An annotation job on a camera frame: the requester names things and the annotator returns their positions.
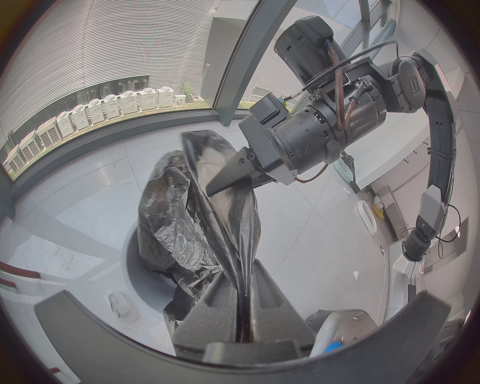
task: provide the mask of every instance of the white tiled floor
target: white tiled floor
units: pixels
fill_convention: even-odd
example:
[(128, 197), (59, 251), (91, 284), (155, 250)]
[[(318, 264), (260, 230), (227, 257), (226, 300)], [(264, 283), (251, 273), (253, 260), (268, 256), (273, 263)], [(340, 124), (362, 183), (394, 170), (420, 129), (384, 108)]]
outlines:
[[(181, 131), (193, 129), (213, 129), (237, 149), (247, 144), (236, 122), (230, 127), (195, 124), (120, 141), (50, 174), (17, 202), (14, 221), (1, 223), (0, 259), (41, 275), (32, 281), (0, 273), (17, 285), (17, 290), (0, 288), (3, 302), (32, 350), (49, 368), (58, 367), (65, 383), (78, 380), (33, 312), (33, 304), (63, 289), (128, 337), (172, 353), (163, 319), (130, 297), (120, 251), (154, 164), (164, 153), (180, 149)], [(378, 221), (373, 237), (360, 218), (359, 196), (371, 197), (355, 195), (333, 167), (309, 184), (268, 184), (255, 193), (262, 224), (257, 258), (300, 315), (362, 308), (381, 323), (387, 290), (380, 297), (385, 278), (380, 245), (388, 252), (391, 238), (385, 223)], [(138, 319), (129, 323), (115, 316), (104, 298), (108, 290), (124, 294)]]

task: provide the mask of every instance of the green plant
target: green plant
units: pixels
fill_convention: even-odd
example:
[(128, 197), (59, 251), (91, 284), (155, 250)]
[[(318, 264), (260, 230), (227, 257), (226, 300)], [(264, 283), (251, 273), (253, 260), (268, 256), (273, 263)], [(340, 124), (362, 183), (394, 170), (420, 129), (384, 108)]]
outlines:
[(186, 101), (193, 101), (192, 87), (189, 86), (184, 81), (181, 83), (180, 92), (181, 92), (182, 95), (185, 95), (185, 100)]

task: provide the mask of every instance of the garbage bag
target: garbage bag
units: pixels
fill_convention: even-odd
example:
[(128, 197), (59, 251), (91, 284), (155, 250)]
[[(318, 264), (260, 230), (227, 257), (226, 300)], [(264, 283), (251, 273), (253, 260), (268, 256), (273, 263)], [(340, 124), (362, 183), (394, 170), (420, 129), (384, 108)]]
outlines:
[[(181, 138), (183, 151), (159, 160), (142, 194), (140, 257), (150, 270), (173, 279), (193, 303), (221, 270), (246, 308), (261, 233), (252, 183), (208, 198), (208, 182), (237, 151), (214, 131), (184, 132)], [(181, 303), (174, 302), (175, 297), (170, 308), (178, 309)], [(164, 316), (173, 329), (176, 316), (168, 306)]]

